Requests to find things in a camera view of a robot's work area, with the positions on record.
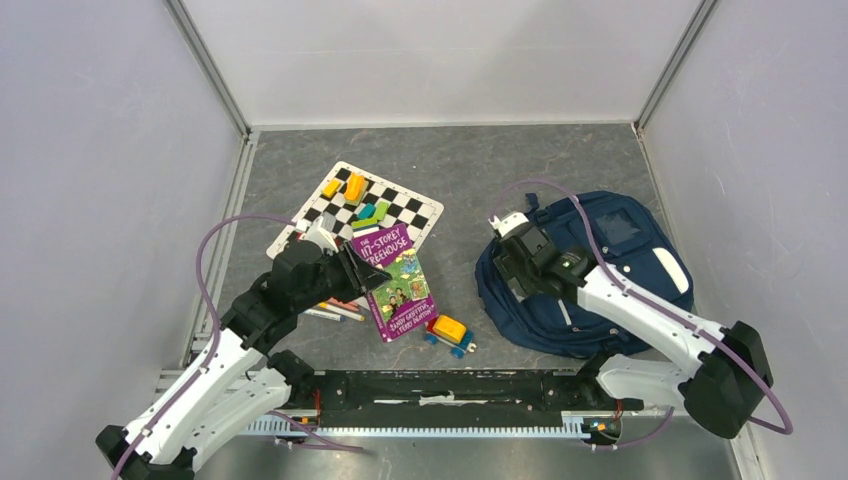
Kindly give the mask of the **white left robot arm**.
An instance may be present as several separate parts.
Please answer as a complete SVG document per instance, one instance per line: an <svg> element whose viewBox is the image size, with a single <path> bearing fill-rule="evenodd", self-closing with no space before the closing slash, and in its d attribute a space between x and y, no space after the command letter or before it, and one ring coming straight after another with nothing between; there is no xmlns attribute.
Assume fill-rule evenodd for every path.
<svg viewBox="0 0 848 480"><path fill-rule="evenodd" d="M212 339L166 393L126 426L108 425L97 436L113 478L191 479L202 454L256 418L284 404L306 405L316 390L313 368L274 347L305 310L331 298L351 302L391 278L348 242L289 244L214 319Z"/></svg>

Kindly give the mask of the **magenta cover book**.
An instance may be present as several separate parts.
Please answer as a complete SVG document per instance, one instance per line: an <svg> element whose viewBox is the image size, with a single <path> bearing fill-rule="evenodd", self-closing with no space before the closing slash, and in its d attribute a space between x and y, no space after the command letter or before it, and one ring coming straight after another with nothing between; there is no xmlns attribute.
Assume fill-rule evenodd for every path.
<svg viewBox="0 0 848 480"><path fill-rule="evenodd" d="M380 339L392 342L439 315L407 227L398 224L354 233L354 250L391 279L366 295Z"/></svg>

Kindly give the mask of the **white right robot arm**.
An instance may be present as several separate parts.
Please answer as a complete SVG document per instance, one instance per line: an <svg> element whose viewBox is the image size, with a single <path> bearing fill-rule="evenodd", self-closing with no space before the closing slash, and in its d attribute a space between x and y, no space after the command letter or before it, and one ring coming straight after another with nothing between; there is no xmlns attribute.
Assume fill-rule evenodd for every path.
<svg viewBox="0 0 848 480"><path fill-rule="evenodd" d="M750 325L726 327L678 308L579 246L560 250L520 212L490 223L499 249L494 263L518 293L577 305L665 356L663 362L602 357L577 382L585 405L602 408L616 398L682 408L706 431L732 439L763 399L773 399L763 341Z"/></svg>

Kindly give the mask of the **navy blue student backpack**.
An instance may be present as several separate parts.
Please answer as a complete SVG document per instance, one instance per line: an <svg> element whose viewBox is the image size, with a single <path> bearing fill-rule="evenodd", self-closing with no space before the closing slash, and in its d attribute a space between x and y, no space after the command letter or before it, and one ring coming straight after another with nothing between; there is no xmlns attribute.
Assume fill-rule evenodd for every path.
<svg viewBox="0 0 848 480"><path fill-rule="evenodd" d="M558 248L588 248L594 240L605 261L628 279L672 305L689 311L694 305L692 276L686 267L669 272L658 255L666 250L681 259L650 210L632 197L609 192L579 197L592 230L587 232L566 198L542 208L534 193L526 196L528 220L544 230ZM475 266L477 292L498 332L520 347L585 360L604 351L634 355L648 344L601 315L546 295L523 297L509 287L494 260L500 248L491 241Z"/></svg>

